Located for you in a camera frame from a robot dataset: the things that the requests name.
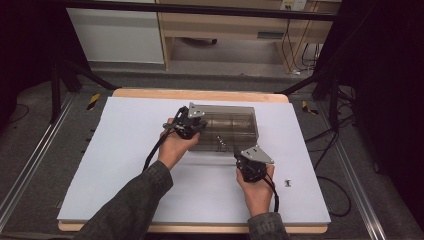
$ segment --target hand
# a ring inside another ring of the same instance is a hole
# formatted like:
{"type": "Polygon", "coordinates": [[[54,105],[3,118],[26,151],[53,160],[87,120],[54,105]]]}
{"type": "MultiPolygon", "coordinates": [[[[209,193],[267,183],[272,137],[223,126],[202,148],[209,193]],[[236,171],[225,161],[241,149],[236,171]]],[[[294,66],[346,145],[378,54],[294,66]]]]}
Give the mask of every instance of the hand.
{"type": "MultiPolygon", "coordinates": [[[[255,183],[245,182],[240,169],[236,169],[237,182],[243,189],[246,206],[249,209],[250,216],[254,217],[256,215],[269,212],[269,205],[271,204],[271,197],[273,193],[269,185],[263,180],[255,183]]],[[[271,178],[274,176],[274,169],[274,165],[267,164],[266,171],[271,178]]]]}
{"type": "MultiPolygon", "coordinates": [[[[173,119],[169,118],[168,123],[172,123],[173,119]]],[[[185,140],[180,138],[177,133],[173,132],[168,135],[166,140],[159,147],[159,161],[161,161],[165,166],[171,170],[175,164],[180,161],[184,153],[197,144],[199,141],[200,134],[197,133],[190,140],[185,140]]]]}

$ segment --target transparent container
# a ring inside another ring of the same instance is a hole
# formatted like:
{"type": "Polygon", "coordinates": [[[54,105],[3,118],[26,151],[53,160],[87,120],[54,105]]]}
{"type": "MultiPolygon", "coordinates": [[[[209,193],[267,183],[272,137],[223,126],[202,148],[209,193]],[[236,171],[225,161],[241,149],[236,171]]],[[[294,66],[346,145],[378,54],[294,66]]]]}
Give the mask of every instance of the transparent container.
{"type": "Polygon", "coordinates": [[[234,147],[247,149],[256,145],[259,136],[253,107],[196,106],[205,112],[201,118],[208,124],[190,151],[233,152],[234,147]]]}

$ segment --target wooden table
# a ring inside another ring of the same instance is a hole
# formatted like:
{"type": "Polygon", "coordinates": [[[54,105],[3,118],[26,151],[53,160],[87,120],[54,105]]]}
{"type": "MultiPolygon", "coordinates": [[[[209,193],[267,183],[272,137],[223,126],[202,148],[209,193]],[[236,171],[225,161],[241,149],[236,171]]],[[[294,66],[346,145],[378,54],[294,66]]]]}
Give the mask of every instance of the wooden table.
{"type": "MultiPolygon", "coordinates": [[[[216,101],[246,101],[246,102],[282,102],[288,103],[288,98],[281,94],[266,94],[258,92],[219,92],[219,91],[192,91],[192,90],[164,90],[164,89],[118,89],[113,97],[130,98],[161,98],[161,99],[193,99],[216,101]]],[[[79,231],[84,223],[59,222],[62,231],[79,231]]],[[[320,234],[327,231],[328,226],[322,225],[286,225],[288,233],[320,234]]],[[[248,233],[247,224],[240,225],[166,225],[152,224],[149,227],[152,233],[248,233]]]]}

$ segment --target aluminum rail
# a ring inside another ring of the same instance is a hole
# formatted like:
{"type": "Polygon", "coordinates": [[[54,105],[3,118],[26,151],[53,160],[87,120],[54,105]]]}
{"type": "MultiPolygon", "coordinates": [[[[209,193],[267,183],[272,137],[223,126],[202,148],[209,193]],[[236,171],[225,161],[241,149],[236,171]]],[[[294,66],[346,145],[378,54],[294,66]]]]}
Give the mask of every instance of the aluminum rail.
{"type": "Polygon", "coordinates": [[[3,228],[6,225],[7,220],[10,218],[16,204],[24,193],[28,183],[30,182],[32,176],[37,170],[38,165],[43,159],[45,153],[47,152],[50,144],[52,143],[54,137],[56,136],[60,126],[63,123],[63,120],[66,118],[66,115],[69,112],[70,107],[72,106],[73,100],[76,93],[68,93],[65,97],[64,103],[62,105],[63,111],[57,118],[57,120],[50,124],[47,128],[44,136],[39,141],[37,147],[31,154],[27,164],[24,169],[19,174],[6,198],[0,205],[0,233],[3,231],[3,228]]]}
{"type": "Polygon", "coordinates": [[[355,20],[354,17],[341,16],[334,13],[316,13],[316,12],[303,12],[303,11],[253,9],[253,8],[113,2],[113,1],[93,1],[93,0],[44,0],[43,2],[46,4],[54,4],[54,5],[62,6],[66,8],[81,8],[81,9],[205,14],[205,15],[241,16],[241,17],[317,20],[317,21],[332,21],[332,22],[355,20]]]}
{"type": "MultiPolygon", "coordinates": [[[[324,106],[322,102],[318,102],[317,106],[319,111],[322,113],[328,112],[328,109],[324,106]]],[[[331,128],[330,122],[326,118],[325,114],[321,114],[322,118],[328,128],[331,128]]],[[[359,212],[361,213],[362,219],[364,220],[365,226],[368,230],[368,233],[373,240],[385,240],[386,235],[384,233],[383,227],[378,220],[377,215],[374,212],[374,209],[371,205],[368,196],[362,187],[361,182],[359,181],[358,176],[353,169],[352,164],[350,163],[349,157],[343,147],[343,144],[339,141],[336,142],[336,151],[339,156],[339,163],[343,170],[343,173],[346,177],[346,182],[348,183],[352,195],[355,199],[355,202],[358,206],[359,212]]]]}

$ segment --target black curtain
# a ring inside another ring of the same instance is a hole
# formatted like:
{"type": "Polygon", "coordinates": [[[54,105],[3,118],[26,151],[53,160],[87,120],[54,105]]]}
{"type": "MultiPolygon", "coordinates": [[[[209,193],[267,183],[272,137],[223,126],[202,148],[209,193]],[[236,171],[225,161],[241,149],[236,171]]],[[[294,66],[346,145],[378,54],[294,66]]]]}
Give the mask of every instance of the black curtain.
{"type": "MultiPolygon", "coordinates": [[[[355,89],[353,109],[365,140],[379,168],[390,176],[424,229],[424,147],[420,140],[424,134],[424,1],[379,0],[369,14],[360,11],[366,20],[332,67],[337,69],[340,84],[355,89]]],[[[348,36],[343,25],[332,28],[319,70],[348,36]]]]}
{"type": "MultiPolygon", "coordinates": [[[[50,80],[52,62],[68,59],[90,70],[64,8],[43,1],[0,1],[0,128],[16,108],[23,89],[50,80]]],[[[81,85],[64,64],[59,75],[69,91],[81,85]]]]}

